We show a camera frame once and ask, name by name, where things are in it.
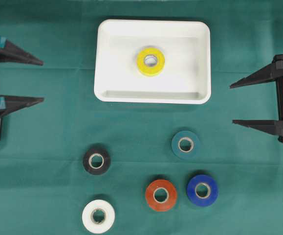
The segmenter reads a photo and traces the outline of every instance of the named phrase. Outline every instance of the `black tape roll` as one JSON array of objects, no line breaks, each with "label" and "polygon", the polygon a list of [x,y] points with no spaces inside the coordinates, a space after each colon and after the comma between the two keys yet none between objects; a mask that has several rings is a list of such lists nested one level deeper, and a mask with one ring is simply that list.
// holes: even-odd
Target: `black tape roll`
[{"label": "black tape roll", "polygon": [[[100,156],[102,160],[102,164],[99,167],[94,167],[91,164],[91,160],[93,156]],[[111,158],[108,154],[108,152],[105,149],[102,148],[91,148],[87,151],[87,153],[84,155],[83,158],[83,165],[86,171],[88,171],[90,174],[93,175],[101,175],[105,173],[111,164]]]}]

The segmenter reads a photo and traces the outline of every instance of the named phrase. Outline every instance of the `teal tape roll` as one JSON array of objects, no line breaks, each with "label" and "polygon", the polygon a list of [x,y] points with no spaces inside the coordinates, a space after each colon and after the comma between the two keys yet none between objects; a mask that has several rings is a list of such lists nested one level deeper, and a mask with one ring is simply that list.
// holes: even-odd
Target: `teal tape roll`
[{"label": "teal tape roll", "polygon": [[[189,143],[187,148],[182,148],[182,141]],[[195,133],[191,131],[180,131],[174,135],[172,139],[172,150],[176,156],[185,159],[193,160],[194,156],[199,152],[200,140]]]}]

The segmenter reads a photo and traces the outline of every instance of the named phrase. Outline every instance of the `red tape roll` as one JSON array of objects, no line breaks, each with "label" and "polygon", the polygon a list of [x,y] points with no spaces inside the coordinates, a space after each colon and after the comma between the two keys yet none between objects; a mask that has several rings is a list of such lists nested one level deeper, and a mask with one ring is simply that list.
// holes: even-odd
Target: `red tape roll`
[{"label": "red tape roll", "polygon": [[[167,192],[167,198],[163,202],[159,202],[154,197],[155,192],[158,189],[165,189]],[[146,200],[149,204],[149,207],[151,207],[156,212],[166,212],[170,210],[176,203],[177,200],[177,191],[174,185],[167,181],[167,180],[155,180],[149,186],[146,190]]]}]

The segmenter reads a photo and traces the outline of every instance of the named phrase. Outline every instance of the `white tray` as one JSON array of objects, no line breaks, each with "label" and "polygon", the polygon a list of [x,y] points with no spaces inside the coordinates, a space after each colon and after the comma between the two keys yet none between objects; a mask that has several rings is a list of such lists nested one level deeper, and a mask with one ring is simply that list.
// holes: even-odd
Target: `white tray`
[{"label": "white tray", "polygon": [[[146,47],[165,57],[162,72],[140,73]],[[202,104],[211,96],[210,30],[202,22],[106,20],[98,29],[94,93],[102,101]]]}]

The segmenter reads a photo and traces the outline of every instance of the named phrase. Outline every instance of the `black plastic claw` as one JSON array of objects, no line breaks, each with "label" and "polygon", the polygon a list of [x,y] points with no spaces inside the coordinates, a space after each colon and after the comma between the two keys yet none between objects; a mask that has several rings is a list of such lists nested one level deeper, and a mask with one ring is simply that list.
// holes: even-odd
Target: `black plastic claw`
[{"label": "black plastic claw", "polygon": [[274,136],[283,136],[283,121],[278,120],[233,120],[234,124],[250,127]]},{"label": "black plastic claw", "polygon": [[265,66],[250,76],[233,83],[230,88],[273,82],[279,77],[283,77],[283,61],[277,61]]},{"label": "black plastic claw", "polygon": [[9,40],[6,40],[4,48],[0,48],[0,62],[15,62],[32,65],[44,64],[43,61],[24,51]]},{"label": "black plastic claw", "polygon": [[233,120],[233,123],[279,136],[278,140],[283,142],[283,54],[275,55],[271,64],[232,84],[230,88],[266,82],[276,83],[279,120]]}]

